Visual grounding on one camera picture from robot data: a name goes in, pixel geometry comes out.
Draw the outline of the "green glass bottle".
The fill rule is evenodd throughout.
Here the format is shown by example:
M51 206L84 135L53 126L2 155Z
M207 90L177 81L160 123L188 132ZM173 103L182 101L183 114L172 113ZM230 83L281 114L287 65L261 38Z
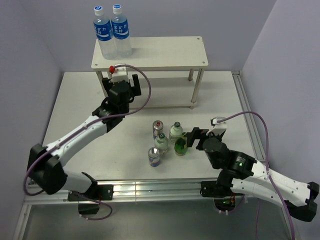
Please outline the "green glass bottle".
M183 132L181 137L178 138L174 144L174 151L178 156L184 156L187 153L188 151L187 142L188 142L187 133Z

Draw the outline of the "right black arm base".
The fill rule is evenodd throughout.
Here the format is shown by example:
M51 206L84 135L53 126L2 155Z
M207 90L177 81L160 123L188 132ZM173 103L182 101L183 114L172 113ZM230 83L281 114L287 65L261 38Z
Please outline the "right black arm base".
M207 198L224 198L230 197L233 192L229 187L222 186L216 180L201 181L200 195Z

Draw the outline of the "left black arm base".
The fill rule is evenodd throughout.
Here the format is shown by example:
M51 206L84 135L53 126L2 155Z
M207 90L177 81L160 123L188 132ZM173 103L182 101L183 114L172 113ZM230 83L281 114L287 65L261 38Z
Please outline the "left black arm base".
M111 201L113 199L114 186L112 184L98 184L91 187L85 193L78 193L71 191L68 194L67 200L69 202L78 201Z

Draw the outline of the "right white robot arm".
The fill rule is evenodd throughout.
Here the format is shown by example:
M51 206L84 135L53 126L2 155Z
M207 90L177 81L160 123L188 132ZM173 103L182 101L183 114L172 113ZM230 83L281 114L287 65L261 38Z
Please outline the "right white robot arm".
M207 198L225 198L250 195L278 206L286 206L289 215L297 220L311 222L317 213L316 197L320 186L315 182L299 182L286 177L254 157L230 150L207 129L193 128L186 134L187 147L198 140L196 149L203 151L212 168L220 173L216 180L200 183L200 194Z

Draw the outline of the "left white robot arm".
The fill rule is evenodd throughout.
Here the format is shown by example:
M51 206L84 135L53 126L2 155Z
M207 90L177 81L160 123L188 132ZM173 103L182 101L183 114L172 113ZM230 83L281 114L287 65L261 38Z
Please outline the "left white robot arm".
M98 193L98 182L86 172L67 172L64 166L80 150L95 139L109 133L127 115L130 103L141 96L137 74L132 82L121 77L103 78L107 97L92 114L77 128L60 139L42 146L36 144L30 149L26 177L31 178L43 192L53 195L60 190L78 192L86 200Z

